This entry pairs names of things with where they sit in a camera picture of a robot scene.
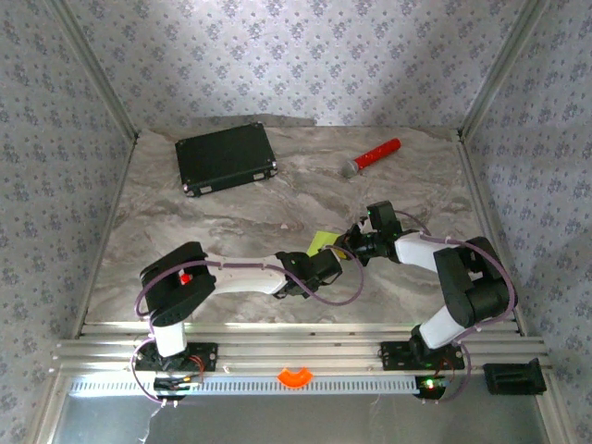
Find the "yellow-green paper sheet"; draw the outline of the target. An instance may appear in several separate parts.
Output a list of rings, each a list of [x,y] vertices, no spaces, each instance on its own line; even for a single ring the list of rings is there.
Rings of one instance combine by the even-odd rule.
[[[306,251],[306,254],[310,257],[316,255],[325,246],[332,245],[338,237],[338,233],[329,231],[317,231]]]

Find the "red toy microphone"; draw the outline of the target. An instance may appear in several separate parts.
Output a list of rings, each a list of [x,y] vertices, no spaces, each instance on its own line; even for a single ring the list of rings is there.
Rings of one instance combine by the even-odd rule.
[[[363,169],[373,165],[374,163],[394,154],[401,148],[401,141],[397,138],[388,142],[384,142],[376,148],[361,154],[360,156],[348,160],[341,168],[341,175],[350,179],[357,175]]]

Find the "black hard case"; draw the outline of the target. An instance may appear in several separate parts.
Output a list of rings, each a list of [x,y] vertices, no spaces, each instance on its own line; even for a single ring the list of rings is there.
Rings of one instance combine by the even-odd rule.
[[[260,122],[180,140],[179,176],[188,197],[223,191],[278,173],[278,163]]]

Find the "small black circuit board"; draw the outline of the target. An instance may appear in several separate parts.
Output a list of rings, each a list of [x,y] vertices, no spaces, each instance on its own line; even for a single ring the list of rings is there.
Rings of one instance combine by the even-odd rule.
[[[201,386],[203,382],[204,379],[199,375],[156,377],[153,389],[160,401],[182,401],[192,387]]]
[[[418,392],[415,398],[428,401],[439,401],[445,394],[449,385],[448,380],[443,376],[417,376],[415,384]]]

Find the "black plastic holder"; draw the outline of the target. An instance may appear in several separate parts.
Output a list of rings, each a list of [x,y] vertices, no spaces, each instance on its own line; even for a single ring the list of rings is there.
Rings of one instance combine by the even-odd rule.
[[[547,390],[538,358],[526,364],[485,364],[483,371],[491,395],[531,396]]]

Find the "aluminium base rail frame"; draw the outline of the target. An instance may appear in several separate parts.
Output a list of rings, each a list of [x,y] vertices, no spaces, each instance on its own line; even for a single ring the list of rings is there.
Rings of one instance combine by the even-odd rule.
[[[189,341],[218,346],[216,374],[274,376],[284,368],[306,367],[316,376],[375,374],[383,341],[405,341],[411,329],[387,324],[197,324],[185,326]],[[90,374],[124,371],[146,336],[139,322],[90,323],[76,339],[62,339],[52,372]],[[537,358],[552,367],[543,339],[520,334],[514,321],[503,321],[465,339],[472,367],[522,364]]]

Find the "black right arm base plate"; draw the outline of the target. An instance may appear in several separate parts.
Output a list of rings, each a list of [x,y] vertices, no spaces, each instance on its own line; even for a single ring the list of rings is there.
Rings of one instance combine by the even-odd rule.
[[[463,370],[465,363],[459,346],[448,344],[439,349],[428,349],[414,341],[383,341],[378,357],[385,371]]]

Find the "aluminium side rail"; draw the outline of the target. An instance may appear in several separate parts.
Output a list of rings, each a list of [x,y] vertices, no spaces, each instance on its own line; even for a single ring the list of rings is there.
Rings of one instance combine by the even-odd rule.
[[[85,317],[86,317],[86,314],[88,313],[90,300],[93,295],[93,287],[94,287],[95,281],[97,279],[97,276],[98,276],[98,273],[99,273],[99,270],[101,267],[101,263],[103,261],[103,256],[105,253],[106,245],[109,241],[111,229],[114,225],[120,197],[121,197],[124,185],[125,185],[125,181],[126,181],[126,178],[128,175],[129,168],[130,168],[130,162],[133,157],[133,153],[134,153],[135,147],[137,145],[138,139],[139,139],[139,134],[136,133],[130,143],[129,150],[124,158],[123,167],[122,167],[121,172],[118,176],[117,186],[115,188],[115,194],[114,194],[113,199],[111,201],[111,204],[109,207],[109,213],[107,215],[107,219],[105,222],[105,227],[102,230],[100,242],[98,244],[98,251],[97,251],[97,254],[95,255],[95,258],[93,260],[92,268],[90,270],[90,274],[88,276],[84,291],[81,296],[81,300],[80,300],[80,303],[78,306],[78,311],[77,311],[77,315],[76,315],[76,318],[74,321],[73,328],[71,330],[71,333],[69,334],[69,337],[71,339],[77,339],[80,336],[80,333],[81,333],[82,328],[84,326]]]
[[[462,132],[459,129],[451,129],[450,136],[455,144],[462,165],[464,182],[471,195],[471,201],[475,210],[475,218],[480,231],[491,241],[502,265],[510,274],[516,294],[521,296],[523,288],[520,279],[517,276],[510,251],[504,239],[500,236],[501,224],[497,217],[497,212],[494,209],[491,209],[488,205],[486,194],[487,186],[482,184],[477,177],[474,163],[470,158],[470,153],[463,143]]]

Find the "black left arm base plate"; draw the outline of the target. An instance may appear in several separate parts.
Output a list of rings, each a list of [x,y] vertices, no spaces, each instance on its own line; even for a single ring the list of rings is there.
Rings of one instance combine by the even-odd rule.
[[[135,369],[168,373],[199,373],[216,370],[218,345],[214,342],[189,342],[185,351],[163,357],[156,345],[143,345],[137,353]]]

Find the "aluminium frame post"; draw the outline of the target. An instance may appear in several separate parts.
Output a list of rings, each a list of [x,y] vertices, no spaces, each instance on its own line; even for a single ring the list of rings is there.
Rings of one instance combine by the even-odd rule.
[[[43,0],[43,2],[54,16],[60,30],[80,61],[90,83],[103,101],[111,118],[114,119],[119,131],[127,139],[135,142],[138,132],[131,122],[124,105],[117,97],[88,39],[85,37],[68,0]]]
[[[510,28],[503,46],[490,67],[486,80],[459,128],[461,142],[468,142],[473,138],[486,112],[498,95],[503,82],[510,74],[518,56],[549,7],[549,2],[550,0],[524,0],[524,4]]]

